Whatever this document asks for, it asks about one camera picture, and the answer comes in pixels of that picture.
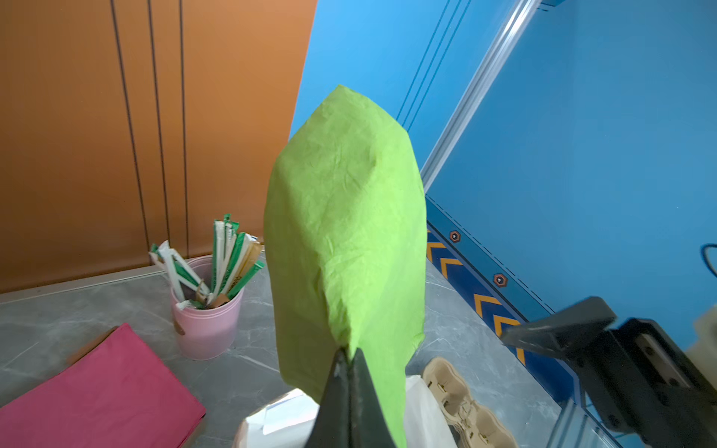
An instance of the orange wall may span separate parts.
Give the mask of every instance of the orange wall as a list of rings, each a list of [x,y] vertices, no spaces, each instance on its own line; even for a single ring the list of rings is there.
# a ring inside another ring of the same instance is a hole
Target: orange wall
[[[168,237],[208,253],[227,212],[261,235],[314,11],[2,2],[0,292],[147,265]]]

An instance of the red paper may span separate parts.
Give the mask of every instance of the red paper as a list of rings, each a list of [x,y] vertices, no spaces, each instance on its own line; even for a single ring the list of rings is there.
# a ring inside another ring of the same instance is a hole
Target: red paper
[[[206,413],[122,324],[60,375],[0,409],[0,445],[177,448]]]

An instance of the blue wall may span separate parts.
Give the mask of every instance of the blue wall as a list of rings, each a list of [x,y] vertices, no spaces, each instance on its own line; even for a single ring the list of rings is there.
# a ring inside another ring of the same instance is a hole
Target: blue wall
[[[599,295],[687,348],[717,302],[717,2],[549,9],[429,196],[553,309]]]
[[[512,0],[319,0],[293,135],[339,84],[370,97],[428,158]]]

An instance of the gray marble countertop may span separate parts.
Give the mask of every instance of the gray marble countertop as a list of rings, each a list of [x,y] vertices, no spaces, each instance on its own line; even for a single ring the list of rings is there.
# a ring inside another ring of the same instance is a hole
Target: gray marble countertop
[[[406,368],[449,360],[473,398],[491,408],[521,447],[544,448],[560,408],[435,267],[426,263],[426,339]],[[134,280],[0,304],[0,406],[67,366],[65,359],[127,322],[207,409],[196,448],[228,448],[239,423],[291,388],[279,374],[269,272],[246,287],[237,337],[218,358],[193,361],[174,341],[165,279]]]

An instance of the green paper bag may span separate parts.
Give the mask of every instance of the green paper bag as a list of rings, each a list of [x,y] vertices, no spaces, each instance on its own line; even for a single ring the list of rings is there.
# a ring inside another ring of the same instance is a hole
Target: green paper bag
[[[339,86],[279,155],[264,215],[281,375],[320,402],[333,354],[364,351],[399,448],[423,341],[426,205],[406,131]]]

